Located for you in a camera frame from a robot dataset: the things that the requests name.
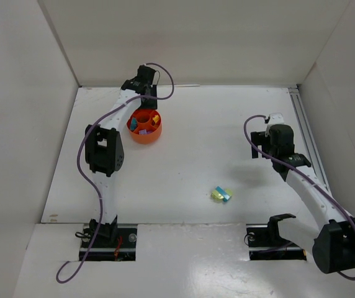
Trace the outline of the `turquoise lego brick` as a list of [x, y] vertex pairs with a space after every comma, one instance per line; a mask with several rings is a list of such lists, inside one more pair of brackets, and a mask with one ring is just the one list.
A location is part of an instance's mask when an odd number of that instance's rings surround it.
[[218, 186], [215, 188], [215, 197], [223, 202], [228, 202], [231, 199], [231, 191]]

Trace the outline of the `pale yellow lego brick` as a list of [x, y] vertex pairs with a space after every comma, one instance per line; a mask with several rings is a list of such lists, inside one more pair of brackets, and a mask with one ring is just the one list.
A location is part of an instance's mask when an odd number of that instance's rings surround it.
[[220, 187], [215, 188], [210, 197], [217, 202], [228, 202], [233, 196], [233, 192], [230, 189], [222, 189]]

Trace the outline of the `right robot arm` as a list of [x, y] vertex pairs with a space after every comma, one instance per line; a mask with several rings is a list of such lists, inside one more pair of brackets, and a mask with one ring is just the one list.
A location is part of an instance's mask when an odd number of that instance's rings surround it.
[[292, 214], [270, 217], [267, 232], [274, 242], [292, 242], [309, 252], [318, 269], [355, 281], [355, 217], [319, 183], [311, 162], [295, 152], [294, 132], [286, 124], [265, 132], [245, 133], [253, 158], [271, 160], [273, 169], [301, 198], [317, 223], [313, 229]]

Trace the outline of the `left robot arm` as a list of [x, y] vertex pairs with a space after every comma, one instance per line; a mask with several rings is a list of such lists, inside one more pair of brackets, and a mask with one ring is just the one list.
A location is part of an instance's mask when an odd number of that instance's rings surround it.
[[124, 162], [124, 149], [121, 130], [130, 116], [139, 109], [150, 96], [150, 102], [156, 100], [156, 86], [153, 85], [156, 70], [141, 65], [137, 75], [124, 82], [120, 88], [116, 103], [111, 111], [102, 116], [94, 127], [87, 126], [85, 142], [85, 161], [92, 172], [92, 181], [100, 195], [101, 208], [99, 220], [92, 219], [90, 228], [97, 231], [97, 236], [112, 242], [117, 237], [117, 208], [115, 206], [115, 173]]

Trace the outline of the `blue lego brick in container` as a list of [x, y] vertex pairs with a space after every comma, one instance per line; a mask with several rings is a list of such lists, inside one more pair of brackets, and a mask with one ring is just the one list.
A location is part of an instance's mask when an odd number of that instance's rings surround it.
[[132, 117], [131, 123], [130, 123], [130, 130], [133, 132], [137, 129], [138, 124], [136, 118]]

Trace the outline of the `orange round divided container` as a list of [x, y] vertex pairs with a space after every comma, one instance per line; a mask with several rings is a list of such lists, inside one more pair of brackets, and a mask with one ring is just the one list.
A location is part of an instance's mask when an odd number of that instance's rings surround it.
[[[137, 119], [138, 114], [149, 114], [150, 115], [150, 120], [146, 123], [139, 123], [137, 121], [138, 127], [135, 131], [131, 131], [130, 130], [130, 123], [131, 123], [131, 119], [132, 117]], [[160, 116], [160, 121], [157, 124], [153, 124], [152, 118], [155, 115], [159, 115]], [[129, 118], [128, 122], [127, 122], [127, 128], [129, 131], [129, 134], [131, 136], [131, 138], [142, 145], [149, 145], [151, 143], [154, 143], [155, 141], [157, 141], [159, 139], [159, 137], [161, 136], [162, 133], [162, 120], [161, 120], [161, 115], [157, 110], [153, 110], [153, 109], [137, 109]], [[140, 130], [147, 130], [147, 134], [146, 135], [140, 135], [139, 131]]]

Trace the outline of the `aluminium rail right side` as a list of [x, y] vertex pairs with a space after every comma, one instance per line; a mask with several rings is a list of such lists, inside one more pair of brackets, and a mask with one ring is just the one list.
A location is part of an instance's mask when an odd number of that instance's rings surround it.
[[300, 131], [302, 134], [302, 138], [303, 138], [303, 142], [305, 145], [308, 158], [313, 165], [317, 178], [321, 181], [324, 187], [326, 187], [326, 190], [329, 191], [330, 186], [326, 177], [325, 170], [323, 169], [321, 158], [312, 134], [312, 130], [310, 128], [310, 123], [305, 113], [305, 109], [302, 103], [302, 99], [300, 97], [299, 89], [298, 87], [289, 88], [288, 92], [299, 123]]

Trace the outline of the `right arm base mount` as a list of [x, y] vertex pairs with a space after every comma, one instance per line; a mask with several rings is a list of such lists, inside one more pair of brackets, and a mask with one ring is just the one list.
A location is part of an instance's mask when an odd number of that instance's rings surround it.
[[267, 224], [248, 224], [244, 243], [249, 248], [250, 261], [306, 261], [306, 252], [296, 244], [281, 238], [277, 224], [295, 218], [292, 214], [275, 215]]

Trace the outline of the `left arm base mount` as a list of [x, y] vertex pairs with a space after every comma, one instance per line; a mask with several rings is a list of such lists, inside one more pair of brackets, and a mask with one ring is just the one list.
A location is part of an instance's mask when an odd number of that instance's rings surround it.
[[[80, 239], [79, 260], [82, 261], [94, 235], [97, 222], [92, 219], [75, 237]], [[138, 225], [102, 224], [86, 261], [135, 261]]]

